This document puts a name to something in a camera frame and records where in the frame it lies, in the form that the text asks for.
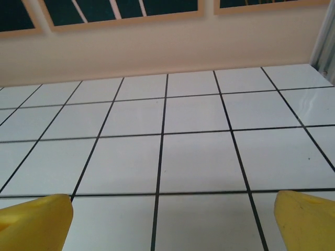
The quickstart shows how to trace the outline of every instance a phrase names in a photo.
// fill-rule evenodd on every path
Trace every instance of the white tile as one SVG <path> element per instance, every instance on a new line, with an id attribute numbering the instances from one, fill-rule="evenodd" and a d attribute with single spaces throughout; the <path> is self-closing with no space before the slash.
<path id="1" fill-rule="evenodd" d="M 300 125 L 277 92 L 226 94 L 224 101 L 233 129 Z"/>
<path id="2" fill-rule="evenodd" d="M 99 139 L 78 193 L 155 192 L 160 139 Z"/>
<path id="3" fill-rule="evenodd" d="M 302 128 L 236 132 L 251 189 L 328 188 L 335 173 Z"/>
<path id="4" fill-rule="evenodd" d="M 116 100 L 161 98 L 165 95 L 166 75 L 126 77 Z"/>
<path id="5" fill-rule="evenodd" d="M 335 127 L 308 128 L 308 131 L 335 165 Z"/>
<path id="6" fill-rule="evenodd" d="M 155 250 L 263 247 L 247 195 L 161 196 Z"/>
<path id="7" fill-rule="evenodd" d="M 245 190 L 230 132 L 166 135 L 160 190 Z"/>
<path id="8" fill-rule="evenodd" d="M 212 71 L 169 74 L 167 96 L 219 93 Z"/>
<path id="9" fill-rule="evenodd" d="M 0 110 L 0 124 L 7 119 L 7 117 L 12 114 L 15 109 Z"/>
<path id="10" fill-rule="evenodd" d="M 112 101 L 121 80 L 122 78 L 110 78 L 83 81 L 68 103 Z"/>
<path id="11" fill-rule="evenodd" d="M 222 93 L 274 90 L 261 68 L 215 71 Z"/>
<path id="12" fill-rule="evenodd" d="M 149 251 L 154 197 L 75 198 L 63 251 Z"/>
<path id="13" fill-rule="evenodd" d="M 69 98 L 79 82 L 67 82 L 50 85 L 42 85 L 23 105 L 46 106 L 62 105 Z"/>
<path id="14" fill-rule="evenodd" d="M 72 193 L 94 140 L 40 141 L 2 195 Z"/>
<path id="15" fill-rule="evenodd" d="M 34 198 L 23 199 L 23 198 L 0 198 L 0 209 L 8 208 L 11 206 L 19 205 L 28 201 L 34 200 Z"/>
<path id="16" fill-rule="evenodd" d="M 0 141 L 36 140 L 61 107 L 18 109 L 0 127 Z"/>
<path id="17" fill-rule="evenodd" d="M 0 144 L 0 188 L 27 155 L 34 142 Z"/>
<path id="18" fill-rule="evenodd" d="M 219 95 L 168 98 L 165 132 L 229 129 Z"/>
<path id="19" fill-rule="evenodd" d="M 115 102 L 102 135 L 161 133 L 164 99 Z"/>
<path id="20" fill-rule="evenodd" d="M 110 103 L 65 106 L 43 139 L 97 136 Z"/>
<path id="21" fill-rule="evenodd" d="M 335 124 L 335 88 L 282 91 L 306 126 Z"/>
<path id="22" fill-rule="evenodd" d="M 307 194 L 335 200 L 335 192 L 308 192 Z M 276 193 L 257 193 L 253 194 L 253 199 L 269 250 L 286 251 L 284 241 L 273 213 L 276 196 Z"/>
<path id="23" fill-rule="evenodd" d="M 16 108 L 34 92 L 39 85 L 5 87 L 0 91 L 0 108 Z"/>
<path id="24" fill-rule="evenodd" d="M 331 84 L 309 64 L 264 67 L 278 89 L 330 86 Z"/>

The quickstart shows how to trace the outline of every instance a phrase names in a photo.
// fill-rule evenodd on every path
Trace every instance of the yellow object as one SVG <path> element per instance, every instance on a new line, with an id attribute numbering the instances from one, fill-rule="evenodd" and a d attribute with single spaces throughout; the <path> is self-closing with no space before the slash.
<path id="1" fill-rule="evenodd" d="M 280 191 L 274 214 L 288 251 L 335 250 L 335 201 Z"/>
<path id="2" fill-rule="evenodd" d="M 73 218 L 68 195 L 0 209 L 1 251 L 61 251 Z"/>

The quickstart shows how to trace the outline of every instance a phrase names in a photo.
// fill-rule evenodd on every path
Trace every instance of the cream wall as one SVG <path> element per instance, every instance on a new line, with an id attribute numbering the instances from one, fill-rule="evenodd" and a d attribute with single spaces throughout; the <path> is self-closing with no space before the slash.
<path id="1" fill-rule="evenodd" d="M 0 86 L 308 63 L 326 6 L 0 40 Z"/>

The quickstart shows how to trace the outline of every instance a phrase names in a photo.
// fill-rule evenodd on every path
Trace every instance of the dark window pane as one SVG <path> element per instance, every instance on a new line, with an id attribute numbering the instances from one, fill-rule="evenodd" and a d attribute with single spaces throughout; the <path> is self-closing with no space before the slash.
<path id="1" fill-rule="evenodd" d="M 244 6 L 245 0 L 221 0 L 220 8 Z"/>
<path id="2" fill-rule="evenodd" d="M 138 0 L 116 0 L 122 18 L 142 17 Z"/>
<path id="3" fill-rule="evenodd" d="M 44 0 L 44 2 L 55 26 L 84 22 L 71 0 Z"/>
<path id="4" fill-rule="evenodd" d="M 0 31 L 34 28 L 21 0 L 2 0 L 0 5 Z"/>
<path id="5" fill-rule="evenodd" d="M 276 0 L 276 3 L 285 2 L 285 0 Z M 239 7 L 245 5 L 271 4 L 272 0 L 221 0 L 220 8 Z"/>
<path id="6" fill-rule="evenodd" d="M 198 10 L 198 0 L 143 0 L 143 2 L 148 16 Z"/>
<path id="7" fill-rule="evenodd" d="M 77 0 L 88 22 L 115 19 L 109 0 Z"/>

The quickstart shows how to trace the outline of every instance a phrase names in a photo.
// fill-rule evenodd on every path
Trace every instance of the white trim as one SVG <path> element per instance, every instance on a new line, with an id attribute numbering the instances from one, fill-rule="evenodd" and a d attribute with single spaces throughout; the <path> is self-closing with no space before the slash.
<path id="1" fill-rule="evenodd" d="M 141 7 L 141 11 L 142 11 L 142 16 L 146 17 L 147 16 L 147 12 L 146 12 L 146 7 L 144 6 L 144 2 L 143 0 L 138 0 L 140 7 Z"/>
<path id="2" fill-rule="evenodd" d="M 122 19 L 116 0 L 109 0 L 116 19 Z"/>
<path id="3" fill-rule="evenodd" d="M 86 17 L 85 17 L 85 15 L 84 15 L 84 13 L 82 12 L 82 10 L 81 10 L 80 7 L 79 7 L 77 1 L 76 1 L 76 0 L 72 0 L 72 3 L 73 3 L 73 5 L 74 5 L 74 7 L 76 8 L 77 12 L 79 13 L 79 16 L 80 16 L 80 17 L 82 18 L 82 20 L 84 21 L 84 23 L 88 23 L 88 22 L 87 22 L 87 19 L 86 19 Z"/>

